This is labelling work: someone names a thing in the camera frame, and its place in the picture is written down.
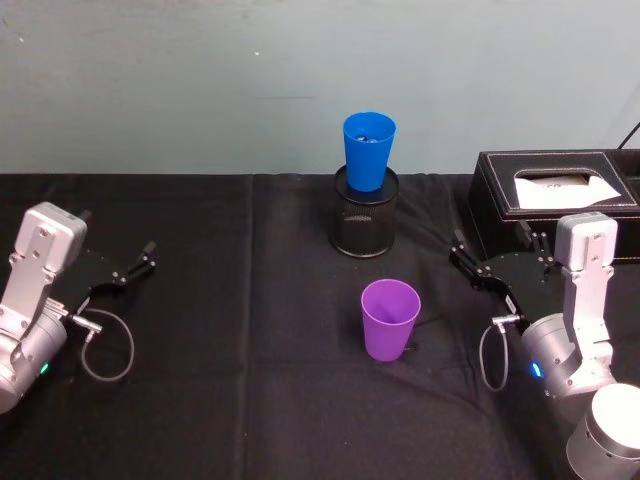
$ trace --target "purple plastic cup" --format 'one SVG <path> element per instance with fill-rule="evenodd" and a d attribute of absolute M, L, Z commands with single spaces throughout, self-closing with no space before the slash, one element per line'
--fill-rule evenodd
<path fill-rule="evenodd" d="M 367 353 L 379 362 L 402 355 L 420 313 L 420 296 L 408 284 L 385 278 L 369 284 L 360 298 Z"/>

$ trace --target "cable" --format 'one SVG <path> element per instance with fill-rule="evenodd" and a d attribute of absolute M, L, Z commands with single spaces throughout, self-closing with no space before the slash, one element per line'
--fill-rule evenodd
<path fill-rule="evenodd" d="M 634 134 L 634 133 L 636 133 L 636 132 L 638 131 L 638 129 L 639 129 L 639 128 L 640 128 L 640 122 L 638 122 L 638 124 L 637 124 L 635 127 L 633 127 L 633 130 L 631 130 L 631 131 L 629 132 L 629 135 L 627 135 L 627 136 L 625 137 L 625 139 L 622 141 L 622 143 L 621 143 L 621 144 L 620 144 L 620 146 L 618 147 L 618 150 L 622 149 L 622 147 L 624 147 L 624 146 L 626 145 L 626 143 L 629 141 L 629 139 L 630 139 L 631 137 L 633 137 L 633 134 Z"/>
<path fill-rule="evenodd" d="M 116 375 L 115 377 L 103 377 L 102 375 L 98 375 L 97 373 L 95 373 L 89 367 L 89 364 L 87 363 L 87 347 L 89 346 L 89 341 L 92 338 L 92 336 L 91 337 L 87 337 L 88 341 L 86 341 L 85 344 L 82 346 L 82 351 L 80 352 L 80 361 L 82 362 L 82 367 L 85 369 L 85 371 L 89 375 L 91 375 L 93 378 L 95 378 L 96 380 L 99 380 L 101 382 L 116 382 L 116 381 L 120 380 L 121 378 L 123 378 L 127 373 L 129 373 L 129 371 L 131 371 L 131 367 L 133 367 L 133 359 L 134 359 L 134 355 L 135 355 L 135 345 L 133 343 L 133 335 L 131 334 L 131 330 L 129 330 L 129 327 L 127 326 L 127 324 L 124 323 L 124 320 L 122 320 L 122 318 L 117 316 L 115 313 L 108 312 L 107 310 L 100 310 L 98 308 L 86 308 L 86 309 L 84 309 L 84 311 L 88 312 L 88 313 L 98 313 L 98 314 L 101 314 L 101 315 L 105 315 L 107 317 L 111 317 L 112 319 L 114 319 L 118 323 L 120 323 L 120 325 L 122 325 L 122 327 L 124 328 L 124 331 L 127 334 L 127 337 L 129 337 L 129 345 L 131 346 L 131 354 L 129 356 L 129 363 L 127 364 L 127 366 L 124 369 L 124 371 L 122 373 Z"/>
<path fill-rule="evenodd" d="M 504 346 L 504 372 L 502 374 L 502 382 L 500 382 L 500 385 L 498 387 L 493 387 L 489 384 L 489 381 L 487 380 L 487 373 L 484 370 L 484 359 L 482 358 L 482 353 L 484 351 L 484 340 L 493 326 L 494 325 L 489 325 L 482 334 L 482 338 L 480 339 L 480 347 L 478 349 L 480 351 L 480 373 L 482 374 L 482 381 L 489 390 L 491 390 L 492 392 L 500 392 L 507 384 L 507 377 L 509 376 L 509 348 L 507 346 L 507 334 L 504 330 L 504 327 L 500 328 L 501 325 L 499 325 L 498 328 L 502 337 L 502 344 Z"/>

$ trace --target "cup rim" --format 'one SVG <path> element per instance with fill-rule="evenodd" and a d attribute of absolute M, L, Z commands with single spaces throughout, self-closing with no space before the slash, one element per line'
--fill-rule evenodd
<path fill-rule="evenodd" d="M 347 118 L 344 119 L 344 122 L 342 123 L 342 133 L 344 133 L 347 137 L 349 137 L 352 140 L 357 140 L 356 137 L 354 137 L 353 135 L 347 132 L 347 130 L 345 129 L 345 125 L 347 124 L 350 118 L 355 117 L 356 115 L 363 115 L 363 114 L 374 114 L 380 117 L 384 117 L 385 119 L 389 120 L 392 123 L 393 132 L 391 132 L 388 136 L 384 137 L 382 140 L 378 140 L 378 143 L 386 142 L 390 138 L 393 138 L 393 136 L 396 134 L 396 130 L 398 127 L 396 125 L 396 122 L 393 120 L 393 118 L 391 118 L 389 115 L 385 115 L 382 112 L 376 112 L 374 110 L 369 110 L 364 112 L 355 112 L 349 115 Z"/>
<path fill-rule="evenodd" d="M 367 307 L 364 304 L 364 296 L 366 295 L 367 290 L 369 290 L 370 287 L 372 287 L 373 285 L 376 285 L 378 283 L 399 283 L 399 284 L 407 287 L 409 290 L 411 290 L 411 292 L 418 299 L 418 308 L 416 309 L 416 312 L 408 320 L 405 320 L 404 322 L 400 322 L 400 323 L 383 322 L 382 320 L 378 320 L 375 316 L 371 315 L 371 313 L 367 310 Z M 371 320 L 373 320 L 374 322 L 376 322 L 376 323 L 378 323 L 380 325 L 402 326 L 402 325 L 406 325 L 408 323 L 413 322 L 418 317 L 418 315 L 420 314 L 420 311 L 422 310 L 422 300 L 420 299 L 420 295 L 418 295 L 418 292 L 416 292 L 416 289 L 413 288 L 411 285 L 409 285 L 407 282 L 403 282 L 402 280 L 397 280 L 395 278 L 380 278 L 378 280 L 375 280 L 375 281 L 371 282 L 362 291 L 362 294 L 360 295 L 360 306 L 362 307 L 362 310 L 364 311 L 364 313 L 366 313 L 367 316 Z"/>

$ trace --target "black tissue box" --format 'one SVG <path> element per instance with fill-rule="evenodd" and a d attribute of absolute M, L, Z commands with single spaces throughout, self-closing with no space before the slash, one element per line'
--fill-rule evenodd
<path fill-rule="evenodd" d="M 558 176 L 600 177 L 620 196 L 581 208 L 521 208 L 516 178 L 537 181 Z M 481 152 L 468 204 L 485 258 L 523 251 L 518 222 L 546 232 L 554 247 L 556 225 L 564 215 L 601 212 L 618 222 L 617 262 L 640 260 L 640 150 L 543 150 Z"/>

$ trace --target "blue plastic cup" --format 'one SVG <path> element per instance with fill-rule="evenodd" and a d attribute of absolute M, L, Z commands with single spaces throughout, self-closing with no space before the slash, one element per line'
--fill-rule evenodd
<path fill-rule="evenodd" d="M 377 112 L 355 113 L 344 121 L 347 183 L 359 192 L 382 187 L 396 124 Z"/>

